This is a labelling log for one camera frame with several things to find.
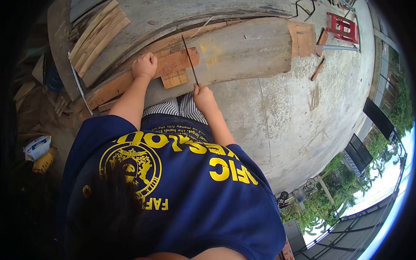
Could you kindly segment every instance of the hand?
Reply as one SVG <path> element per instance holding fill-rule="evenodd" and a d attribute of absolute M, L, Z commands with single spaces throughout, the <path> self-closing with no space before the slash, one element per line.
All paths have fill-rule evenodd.
<path fill-rule="evenodd" d="M 212 91 L 206 85 L 193 85 L 193 101 L 196 108 L 206 117 L 207 114 L 219 110 Z"/>
<path fill-rule="evenodd" d="M 133 78 L 148 77 L 149 80 L 151 80 L 156 73 L 156 69 L 157 57 L 151 52 L 143 54 L 131 65 Z"/>

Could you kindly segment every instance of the metal pipe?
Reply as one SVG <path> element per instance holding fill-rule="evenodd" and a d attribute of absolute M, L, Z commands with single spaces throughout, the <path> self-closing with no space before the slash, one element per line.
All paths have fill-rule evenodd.
<path fill-rule="evenodd" d="M 316 45 L 316 51 L 321 52 L 323 50 L 347 50 L 347 51 L 358 51 L 357 47 L 347 47 L 338 45 Z"/>

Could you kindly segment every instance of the red plastic stool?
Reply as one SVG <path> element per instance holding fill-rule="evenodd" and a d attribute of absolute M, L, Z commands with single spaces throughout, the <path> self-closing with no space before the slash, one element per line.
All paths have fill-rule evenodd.
<path fill-rule="evenodd" d="M 331 16 L 331 28 L 326 28 L 328 32 L 333 33 L 337 39 L 359 44 L 358 27 L 353 21 L 330 12 L 327 15 Z"/>

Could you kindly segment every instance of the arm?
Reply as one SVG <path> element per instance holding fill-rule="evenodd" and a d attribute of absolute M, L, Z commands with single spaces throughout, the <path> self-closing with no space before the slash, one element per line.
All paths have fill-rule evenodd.
<path fill-rule="evenodd" d="M 109 115 L 124 118 L 139 131 L 141 117 L 143 116 L 144 96 L 150 80 L 156 73 L 156 69 L 157 58 L 150 52 L 135 60 L 131 65 L 134 81 L 110 109 Z"/>
<path fill-rule="evenodd" d="M 207 120 L 214 142 L 222 146 L 235 144 L 212 91 L 205 85 L 200 85 L 200 87 L 196 84 L 193 85 L 193 100 L 196 108 L 201 111 Z"/>

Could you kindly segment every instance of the yellow bag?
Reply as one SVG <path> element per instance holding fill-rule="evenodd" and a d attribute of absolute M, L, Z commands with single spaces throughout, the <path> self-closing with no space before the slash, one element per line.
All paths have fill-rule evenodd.
<path fill-rule="evenodd" d="M 52 146 L 47 153 L 45 153 L 35 161 L 32 167 L 32 171 L 44 174 L 53 163 L 53 159 L 54 156 L 56 156 L 56 152 L 57 149 Z"/>

